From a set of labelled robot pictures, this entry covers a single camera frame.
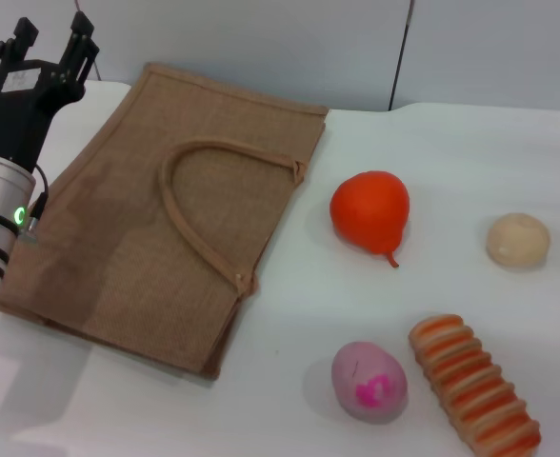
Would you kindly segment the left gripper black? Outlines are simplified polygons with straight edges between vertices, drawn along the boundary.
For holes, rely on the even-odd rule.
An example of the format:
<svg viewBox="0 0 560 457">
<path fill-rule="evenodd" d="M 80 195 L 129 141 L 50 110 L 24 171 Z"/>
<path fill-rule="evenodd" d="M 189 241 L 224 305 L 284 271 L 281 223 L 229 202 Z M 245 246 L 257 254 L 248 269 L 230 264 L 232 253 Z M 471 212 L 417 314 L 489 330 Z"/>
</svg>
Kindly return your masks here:
<svg viewBox="0 0 560 457">
<path fill-rule="evenodd" d="M 0 157 L 25 170 L 33 170 L 55 114 L 64 106 L 80 101 L 85 94 L 99 47 L 93 42 L 94 25 L 78 11 L 59 64 L 24 60 L 39 30 L 21 17 L 13 37 L 0 41 Z M 34 70 L 34 87 L 4 91 L 9 76 L 20 70 Z"/>
</svg>

